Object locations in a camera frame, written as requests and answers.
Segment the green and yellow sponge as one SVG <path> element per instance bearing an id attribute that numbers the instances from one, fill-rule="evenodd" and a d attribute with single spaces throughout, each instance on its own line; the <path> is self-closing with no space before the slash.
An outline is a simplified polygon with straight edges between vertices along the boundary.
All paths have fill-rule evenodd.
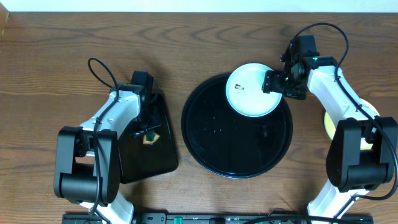
<path id="1" fill-rule="evenodd" d="M 143 144 L 144 145 L 154 144 L 159 138 L 160 138 L 159 134 L 155 132 L 149 132 L 143 136 Z"/>

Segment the green plate with stain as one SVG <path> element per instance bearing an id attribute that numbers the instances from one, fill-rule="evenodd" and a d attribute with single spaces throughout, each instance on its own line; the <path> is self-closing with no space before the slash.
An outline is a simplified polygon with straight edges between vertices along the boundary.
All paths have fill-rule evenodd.
<path id="1" fill-rule="evenodd" d="M 267 65 L 247 63 L 232 72 L 226 83 L 226 97 L 230 106 L 247 117 L 261 117 L 271 113 L 282 99 L 281 93 L 262 90 Z"/>

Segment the yellow plate with stain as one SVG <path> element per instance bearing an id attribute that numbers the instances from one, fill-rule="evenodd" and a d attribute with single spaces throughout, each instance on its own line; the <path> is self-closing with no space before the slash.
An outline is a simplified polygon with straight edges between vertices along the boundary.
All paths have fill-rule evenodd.
<path id="1" fill-rule="evenodd" d="M 366 105 L 368 108 L 372 109 L 378 116 L 380 116 L 379 112 L 377 111 L 377 109 L 375 109 L 375 107 L 373 107 L 372 104 L 370 104 L 368 101 L 361 99 L 363 104 Z M 324 128 L 325 131 L 328 135 L 328 137 L 332 140 L 333 136 L 335 134 L 336 131 L 336 127 L 332 121 L 332 119 L 330 118 L 330 115 L 325 112 L 324 113 L 324 117 L 323 117 L 323 124 L 324 124 Z M 373 144 L 367 143 L 365 141 L 365 138 L 361 139 L 361 150 L 362 151 L 366 151 L 366 150 L 370 150 L 372 148 Z"/>

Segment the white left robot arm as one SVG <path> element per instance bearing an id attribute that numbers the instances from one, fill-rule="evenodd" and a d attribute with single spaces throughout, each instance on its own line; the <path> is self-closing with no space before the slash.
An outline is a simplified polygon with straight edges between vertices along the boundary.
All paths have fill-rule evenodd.
<path id="1" fill-rule="evenodd" d="M 131 223 L 134 206 L 119 191 L 119 138 L 127 129 L 134 137 L 152 130 L 152 102 L 151 84 L 115 85 L 93 117 L 78 127 L 63 127 L 57 139 L 55 195 L 87 208 L 103 223 Z"/>

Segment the black rectangular tray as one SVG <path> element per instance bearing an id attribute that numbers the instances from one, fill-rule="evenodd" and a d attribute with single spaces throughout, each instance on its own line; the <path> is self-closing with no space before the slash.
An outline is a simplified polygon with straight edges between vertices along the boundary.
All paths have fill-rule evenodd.
<path id="1" fill-rule="evenodd" d="M 178 167 L 177 146 L 162 95 L 157 97 L 156 105 L 162 124 L 150 131 L 160 135 L 154 144 L 143 144 L 145 134 L 137 134 L 137 121 L 130 122 L 119 138 L 122 184 L 172 172 Z"/>

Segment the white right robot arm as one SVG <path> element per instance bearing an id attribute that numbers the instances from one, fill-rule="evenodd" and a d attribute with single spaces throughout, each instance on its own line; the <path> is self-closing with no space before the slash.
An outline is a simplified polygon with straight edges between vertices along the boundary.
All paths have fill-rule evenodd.
<path id="1" fill-rule="evenodd" d="M 335 125 L 326 157 L 328 181 L 307 207 L 312 217 L 337 219 L 359 198 L 386 200 L 397 190 L 397 122 L 363 104 L 340 63 L 315 47 L 290 45 L 282 71 L 266 72 L 263 91 L 302 100 L 313 93 Z"/>

